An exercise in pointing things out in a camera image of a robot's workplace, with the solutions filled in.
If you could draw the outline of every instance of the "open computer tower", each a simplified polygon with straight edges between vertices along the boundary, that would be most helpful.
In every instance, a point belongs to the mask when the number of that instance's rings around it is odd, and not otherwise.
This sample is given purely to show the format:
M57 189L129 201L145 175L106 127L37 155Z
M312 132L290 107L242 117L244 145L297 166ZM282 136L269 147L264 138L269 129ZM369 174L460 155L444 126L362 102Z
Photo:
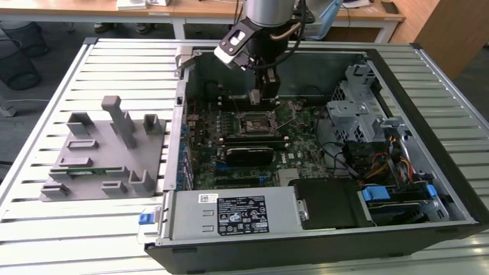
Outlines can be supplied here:
M301 48L278 97L193 49L180 74L158 238L172 273L397 257L488 228L488 210L382 56Z

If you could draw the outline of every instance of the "motherboard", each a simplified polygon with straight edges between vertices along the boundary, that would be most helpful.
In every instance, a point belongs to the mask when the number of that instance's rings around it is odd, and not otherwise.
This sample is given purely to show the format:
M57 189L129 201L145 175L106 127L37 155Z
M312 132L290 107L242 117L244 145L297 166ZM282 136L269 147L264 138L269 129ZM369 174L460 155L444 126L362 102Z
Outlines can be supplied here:
M286 186L326 178L314 137L320 107L305 99L276 100L268 111L242 102L190 101L188 125L194 190Z

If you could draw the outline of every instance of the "green circuit board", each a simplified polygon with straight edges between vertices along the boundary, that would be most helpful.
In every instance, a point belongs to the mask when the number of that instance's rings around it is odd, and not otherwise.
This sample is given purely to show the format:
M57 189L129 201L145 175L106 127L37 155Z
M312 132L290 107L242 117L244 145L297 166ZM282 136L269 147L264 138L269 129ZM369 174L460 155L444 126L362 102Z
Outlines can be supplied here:
M276 135L288 137L285 150L273 152L270 165L260 167L226 167L220 160L221 146L218 138L224 135L240 134L238 115L250 117L257 112L222 112L217 104L208 105L196 110L190 116L190 136L192 136L192 156L194 167L194 190L209 190L220 188L217 180L260 178L261 186L280 186L278 170L296 169L298 178L326 178L328 170L320 147L314 138L314 120L317 118L317 107L301 107L292 114L289 107L296 106L296 100L280 102L280 108L274 112ZM218 121L224 117L230 117L229 127L225 132L224 126ZM260 126L249 126L250 134L258 131Z

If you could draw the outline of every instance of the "barcode sticker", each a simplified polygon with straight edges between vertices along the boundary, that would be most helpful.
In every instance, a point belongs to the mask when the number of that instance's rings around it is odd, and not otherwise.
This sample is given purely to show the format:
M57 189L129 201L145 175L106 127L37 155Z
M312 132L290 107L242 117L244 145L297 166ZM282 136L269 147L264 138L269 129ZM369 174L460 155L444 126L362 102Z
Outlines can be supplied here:
M169 16L169 13L148 13L149 15Z
M216 203L218 194L198 194L198 203Z

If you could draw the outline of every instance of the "desk leg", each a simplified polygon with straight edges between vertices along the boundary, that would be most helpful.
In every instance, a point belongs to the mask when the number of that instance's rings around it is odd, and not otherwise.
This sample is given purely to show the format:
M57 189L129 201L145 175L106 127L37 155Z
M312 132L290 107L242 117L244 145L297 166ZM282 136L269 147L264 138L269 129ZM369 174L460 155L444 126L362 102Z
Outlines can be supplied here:
M396 31L398 22L397 21L385 21L384 22L384 28L378 32L376 43L389 43L392 34Z
M170 23L173 25L174 39L185 40L185 18L172 18Z

